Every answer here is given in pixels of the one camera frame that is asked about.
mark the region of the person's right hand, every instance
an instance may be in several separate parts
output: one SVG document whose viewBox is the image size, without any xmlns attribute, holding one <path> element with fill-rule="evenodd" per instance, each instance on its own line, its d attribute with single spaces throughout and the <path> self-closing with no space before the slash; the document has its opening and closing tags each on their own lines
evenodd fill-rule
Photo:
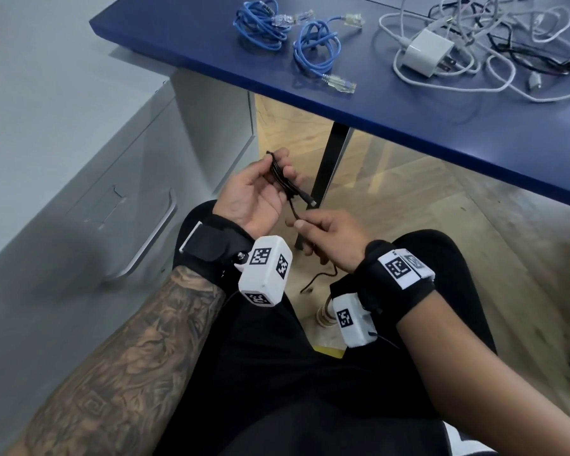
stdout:
<svg viewBox="0 0 570 456">
<path fill-rule="evenodd" d="M 327 259 L 349 272 L 355 271 L 365 258 L 365 247 L 371 237 L 363 227 L 344 210 L 307 210 L 299 214 L 300 219 L 287 219 L 289 227 L 294 227 L 307 242 L 304 254 L 315 252 L 321 264 Z"/>
</svg>

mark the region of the black and white square marker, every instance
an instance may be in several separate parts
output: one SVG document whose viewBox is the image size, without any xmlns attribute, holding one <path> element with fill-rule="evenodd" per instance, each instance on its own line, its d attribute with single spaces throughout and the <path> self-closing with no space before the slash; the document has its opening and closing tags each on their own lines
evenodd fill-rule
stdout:
<svg viewBox="0 0 570 456">
<path fill-rule="evenodd" d="M 417 269 L 423 269 L 426 266 L 424 264 L 422 264 L 420 262 L 420 260 L 418 260 L 417 257 L 415 257 L 413 254 L 406 254 L 403 256 L 412 266 L 414 266 Z"/>
<path fill-rule="evenodd" d="M 346 328 L 347 326 L 352 325 L 351 313 L 348 311 L 348 309 L 336 312 L 335 315 L 338 317 L 338 322 L 340 322 L 341 328 Z"/>
<path fill-rule="evenodd" d="M 266 296 L 264 296 L 263 294 L 245 293 L 245 296 L 247 296 L 249 298 L 249 300 L 251 302 L 253 302 L 254 304 L 262 304 L 262 305 L 266 305 L 266 306 L 271 305 L 270 301 L 268 299 L 266 299 Z"/>
<path fill-rule="evenodd" d="M 249 265 L 251 266 L 253 264 L 266 264 L 268 262 L 268 256 L 270 256 L 270 250 L 272 250 L 272 248 L 256 248 L 253 250 Z"/>
<path fill-rule="evenodd" d="M 281 276 L 283 280 L 285 280 L 285 274 L 287 273 L 287 268 L 289 267 L 289 263 L 281 254 L 279 256 L 279 260 L 276 263 L 276 273 Z"/>
<path fill-rule="evenodd" d="M 410 266 L 408 266 L 405 261 L 399 257 L 396 257 L 390 262 L 385 264 L 385 267 L 390 272 L 390 274 L 399 279 L 411 272 Z"/>
</svg>

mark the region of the black pants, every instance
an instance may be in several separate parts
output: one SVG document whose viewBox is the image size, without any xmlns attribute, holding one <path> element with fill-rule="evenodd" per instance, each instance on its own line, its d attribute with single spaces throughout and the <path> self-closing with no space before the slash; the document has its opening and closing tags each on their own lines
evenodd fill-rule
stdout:
<svg viewBox="0 0 570 456">
<path fill-rule="evenodd" d="M 190 212 L 177 248 L 213 205 L 206 202 Z M 471 273 L 454 242 L 439 231 L 419 230 L 395 244 L 434 270 L 443 298 L 496 352 Z M 286 296 L 272 308 L 254 306 L 243 296 L 232 298 L 212 327 L 157 453 L 182 445 L 186 453 L 218 453 L 262 416 L 305 398 L 319 397 L 359 416 L 435 417 L 395 327 L 374 322 L 401 349 L 378 340 L 348 349 L 338 360 L 312 349 Z"/>
</svg>

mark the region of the wooden floor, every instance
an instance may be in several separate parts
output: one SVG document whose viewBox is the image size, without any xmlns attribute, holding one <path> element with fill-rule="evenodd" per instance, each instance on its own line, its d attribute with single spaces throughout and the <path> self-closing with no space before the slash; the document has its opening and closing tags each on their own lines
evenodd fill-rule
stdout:
<svg viewBox="0 0 570 456">
<path fill-rule="evenodd" d="M 260 152 L 288 147 L 310 192 L 332 122 L 261 96 L 256 107 Z M 570 415 L 570 206 L 355 131 L 323 207 L 349 210 L 377 238 L 417 229 L 452 237 L 499 355 Z M 294 248 L 291 229 L 275 233 Z M 299 294 L 322 270 L 330 267 L 294 252 L 287 293 L 311 341 L 328 345 L 339 330 L 317 328 L 312 316 L 334 278 Z"/>
</svg>

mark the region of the tattooed forearm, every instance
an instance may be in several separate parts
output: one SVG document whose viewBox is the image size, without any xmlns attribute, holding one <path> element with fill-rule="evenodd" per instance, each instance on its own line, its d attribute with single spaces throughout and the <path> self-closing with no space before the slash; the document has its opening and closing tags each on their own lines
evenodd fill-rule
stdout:
<svg viewBox="0 0 570 456">
<path fill-rule="evenodd" d="M 53 392 L 25 432 L 36 454 L 145 454 L 190 379 L 224 293 L 191 270 L 167 282 Z"/>
</svg>

